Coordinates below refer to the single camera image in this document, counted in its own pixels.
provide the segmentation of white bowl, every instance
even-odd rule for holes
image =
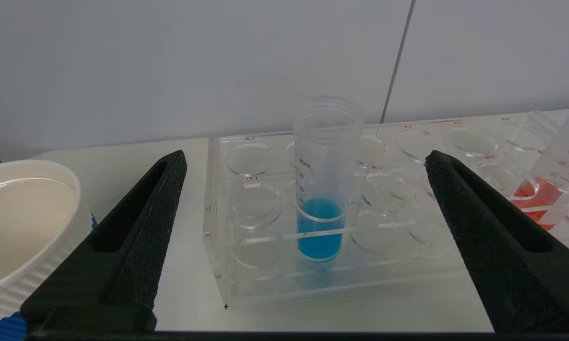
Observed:
[[[20,309],[93,223],[70,169],[46,160],[0,164],[0,319]]]

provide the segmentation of clear plastic tube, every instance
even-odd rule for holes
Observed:
[[[298,232],[345,226],[364,123],[362,108],[346,99],[318,97],[304,105],[293,124]],[[340,234],[298,239],[313,261],[332,259],[340,246]]]
[[[524,210],[548,206],[548,209],[527,212],[527,215],[544,229],[552,229],[569,210],[569,116],[535,162],[531,175],[538,182],[539,191],[535,193],[531,184],[525,181],[516,196],[533,198],[512,200],[512,203]]]

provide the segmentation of white table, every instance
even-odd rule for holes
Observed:
[[[551,117],[560,122],[568,113],[557,110]],[[157,330],[492,331],[467,274],[453,288],[406,284],[362,294],[224,309],[202,240],[208,145],[208,138],[196,138],[66,149],[36,157],[72,169],[80,179],[83,198],[101,220],[160,157],[184,151],[187,176],[155,300]]]

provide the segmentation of white wall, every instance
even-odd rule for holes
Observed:
[[[569,108],[569,0],[417,0],[387,121]]]
[[[339,95],[378,123],[410,0],[0,0],[0,158],[290,129]]]
[[[0,0],[0,158],[377,123],[410,0]],[[569,0],[417,0],[386,121],[569,108]]]

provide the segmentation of test tube rack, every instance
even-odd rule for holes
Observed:
[[[466,276],[423,160],[433,149],[464,162],[504,196],[555,135],[541,112],[367,125],[360,138],[343,229],[296,232],[292,132],[213,138],[203,241],[227,305],[314,296],[393,283]],[[550,231],[569,247],[569,217]],[[297,239],[341,233],[325,262],[304,258]]]

